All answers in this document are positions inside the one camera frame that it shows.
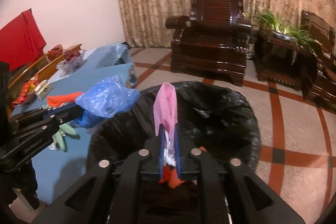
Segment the green rubber glove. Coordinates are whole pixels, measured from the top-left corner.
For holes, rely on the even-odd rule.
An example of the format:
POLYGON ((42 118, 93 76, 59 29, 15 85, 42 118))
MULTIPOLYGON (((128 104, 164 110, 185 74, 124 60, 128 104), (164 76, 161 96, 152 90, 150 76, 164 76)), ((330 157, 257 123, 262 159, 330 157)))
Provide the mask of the green rubber glove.
POLYGON ((49 145, 49 150, 55 151, 60 149, 63 152, 67 152, 66 137, 75 140, 80 138, 79 134, 69 123, 60 125, 59 130, 52 136, 52 143, 49 145))

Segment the long orange foam net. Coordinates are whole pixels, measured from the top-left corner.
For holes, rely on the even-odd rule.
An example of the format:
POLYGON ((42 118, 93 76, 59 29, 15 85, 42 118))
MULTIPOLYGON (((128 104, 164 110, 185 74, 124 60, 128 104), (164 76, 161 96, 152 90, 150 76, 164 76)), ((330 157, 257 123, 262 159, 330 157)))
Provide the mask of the long orange foam net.
POLYGON ((64 103, 73 103, 83 92, 76 92, 59 96, 48 96, 47 104, 51 107, 60 107, 64 103))

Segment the wooden bench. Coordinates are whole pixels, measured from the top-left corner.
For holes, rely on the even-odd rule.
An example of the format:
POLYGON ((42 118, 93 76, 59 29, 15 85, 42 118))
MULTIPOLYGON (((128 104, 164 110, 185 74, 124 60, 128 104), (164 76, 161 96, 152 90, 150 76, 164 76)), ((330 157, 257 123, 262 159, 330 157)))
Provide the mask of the wooden bench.
POLYGON ((47 80, 53 76, 58 70, 56 65, 64 60, 64 52, 67 50, 78 52, 81 50, 81 44, 76 44, 63 50, 63 53, 52 61, 49 61, 47 54, 44 54, 30 66, 24 65, 17 71, 17 73, 15 73, 15 75, 9 80, 8 93, 6 97, 8 116, 10 116, 14 110, 12 102, 20 95, 23 84, 35 75, 38 76, 39 82, 47 80))

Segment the potted green plant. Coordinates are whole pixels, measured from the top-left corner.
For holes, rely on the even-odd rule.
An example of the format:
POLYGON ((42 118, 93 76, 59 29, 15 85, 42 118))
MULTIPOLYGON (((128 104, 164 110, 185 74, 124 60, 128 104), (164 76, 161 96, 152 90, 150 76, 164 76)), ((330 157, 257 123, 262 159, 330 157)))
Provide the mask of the potted green plant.
POLYGON ((278 15, 270 11, 270 9, 256 11, 254 18, 263 30, 270 31, 276 38, 293 42, 297 47, 315 54, 313 48, 315 40, 306 30, 296 27, 291 24, 291 22, 284 22, 278 15))

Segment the black trash bag bin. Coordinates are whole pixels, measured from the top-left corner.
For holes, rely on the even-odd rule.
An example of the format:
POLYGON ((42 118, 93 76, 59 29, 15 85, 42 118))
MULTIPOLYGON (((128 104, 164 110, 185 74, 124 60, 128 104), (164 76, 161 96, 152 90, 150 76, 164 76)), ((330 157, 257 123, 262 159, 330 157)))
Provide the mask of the black trash bag bin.
MULTIPOLYGON (((217 160, 236 157, 256 168, 261 140, 257 118, 247 99, 229 88, 185 81, 174 84, 180 133, 217 160)), ((145 145, 155 135, 153 106, 158 86, 141 92, 138 101, 98 127, 88 148, 86 168, 101 160, 117 162, 145 145)), ((199 195, 187 181, 172 189, 144 182, 140 223, 199 223, 199 195)))

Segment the pink mesh drawstring pouch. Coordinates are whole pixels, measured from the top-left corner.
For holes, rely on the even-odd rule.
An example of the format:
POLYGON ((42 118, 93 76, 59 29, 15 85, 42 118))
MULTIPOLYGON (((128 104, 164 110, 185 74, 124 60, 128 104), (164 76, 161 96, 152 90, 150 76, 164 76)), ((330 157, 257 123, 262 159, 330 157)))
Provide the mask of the pink mesh drawstring pouch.
POLYGON ((176 167, 175 159, 175 125, 178 123, 177 95, 175 87, 163 83, 159 88, 153 105, 155 135, 163 132, 163 166, 176 167))

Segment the orange foam net sleeve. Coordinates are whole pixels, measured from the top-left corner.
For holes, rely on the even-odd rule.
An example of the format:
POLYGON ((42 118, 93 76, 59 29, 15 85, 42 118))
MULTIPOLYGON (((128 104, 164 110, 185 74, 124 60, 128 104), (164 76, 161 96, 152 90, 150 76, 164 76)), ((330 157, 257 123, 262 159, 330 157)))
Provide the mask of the orange foam net sleeve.
POLYGON ((163 172, 162 178, 159 180, 159 183, 167 183, 171 189, 183 184, 185 181, 178 178, 176 162, 172 154, 169 154, 169 151, 164 148, 163 155, 163 172))

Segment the tissue box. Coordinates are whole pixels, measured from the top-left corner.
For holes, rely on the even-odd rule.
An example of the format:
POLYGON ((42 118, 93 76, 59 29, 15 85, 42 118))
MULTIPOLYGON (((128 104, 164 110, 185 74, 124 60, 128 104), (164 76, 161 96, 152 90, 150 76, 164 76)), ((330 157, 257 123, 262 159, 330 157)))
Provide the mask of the tissue box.
POLYGON ((53 89, 53 86, 48 80, 43 80, 35 88, 34 93, 39 100, 43 100, 53 89))

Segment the red cloth cover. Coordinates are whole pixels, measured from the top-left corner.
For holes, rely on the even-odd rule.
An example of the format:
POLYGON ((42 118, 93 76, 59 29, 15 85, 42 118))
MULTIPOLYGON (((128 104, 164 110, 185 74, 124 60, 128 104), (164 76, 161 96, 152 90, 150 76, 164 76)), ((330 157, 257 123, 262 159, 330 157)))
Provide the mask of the red cloth cover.
POLYGON ((14 71, 43 55, 46 41, 38 29, 31 9, 21 12, 1 29, 1 61, 14 71))

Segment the red fruit in bowl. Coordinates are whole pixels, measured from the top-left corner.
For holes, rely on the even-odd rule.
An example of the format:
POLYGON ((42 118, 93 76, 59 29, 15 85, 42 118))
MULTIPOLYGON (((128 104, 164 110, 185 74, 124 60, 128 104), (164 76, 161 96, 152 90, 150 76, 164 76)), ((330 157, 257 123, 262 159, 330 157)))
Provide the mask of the red fruit in bowl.
POLYGON ((64 60, 65 61, 71 61, 77 57, 80 56, 80 52, 79 51, 71 51, 71 50, 66 50, 64 52, 64 60))

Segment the dark wooden side table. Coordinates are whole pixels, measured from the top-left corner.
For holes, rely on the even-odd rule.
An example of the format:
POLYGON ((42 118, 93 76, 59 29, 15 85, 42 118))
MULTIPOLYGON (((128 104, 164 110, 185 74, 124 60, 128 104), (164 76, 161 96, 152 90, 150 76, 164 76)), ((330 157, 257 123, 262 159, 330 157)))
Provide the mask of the dark wooden side table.
POLYGON ((261 28, 256 37, 255 68, 259 81, 275 81, 296 91, 316 77, 317 58, 273 31, 261 28))

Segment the red snack wrapper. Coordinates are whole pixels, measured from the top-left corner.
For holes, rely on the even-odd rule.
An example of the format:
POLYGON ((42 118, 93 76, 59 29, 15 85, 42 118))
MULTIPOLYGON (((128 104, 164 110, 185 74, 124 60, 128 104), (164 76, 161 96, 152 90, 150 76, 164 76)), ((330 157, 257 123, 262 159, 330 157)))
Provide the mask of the red snack wrapper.
POLYGON ((38 76, 33 76, 24 83, 19 97, 12 102, 13 107, 28 105, 35 99, 35 88, 38 86, 38 76))

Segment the red bag on bench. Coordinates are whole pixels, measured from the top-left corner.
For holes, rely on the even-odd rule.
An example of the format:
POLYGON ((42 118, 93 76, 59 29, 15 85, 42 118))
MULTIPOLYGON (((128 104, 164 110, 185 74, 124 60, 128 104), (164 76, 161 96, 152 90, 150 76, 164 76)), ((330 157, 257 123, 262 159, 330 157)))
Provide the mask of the red bag on bench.
POLYGON ((47 52, 47 58, 49 61, 53 61, 63 54, 63 46, 58 44, 47 52))

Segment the blue plastic bag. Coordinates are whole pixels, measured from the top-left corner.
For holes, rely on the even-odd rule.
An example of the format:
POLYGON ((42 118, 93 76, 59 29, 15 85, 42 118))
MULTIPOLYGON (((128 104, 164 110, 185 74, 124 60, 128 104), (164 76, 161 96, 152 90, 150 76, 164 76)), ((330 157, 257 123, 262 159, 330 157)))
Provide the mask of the blue plastic bag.
POLYGON ((75 123, 82 128, 93 128, 104 119, 129 111, 138 98, 139 91, 125 87, 120 77, 107 77, 76 98, 75 104, 84 111, 75 123))

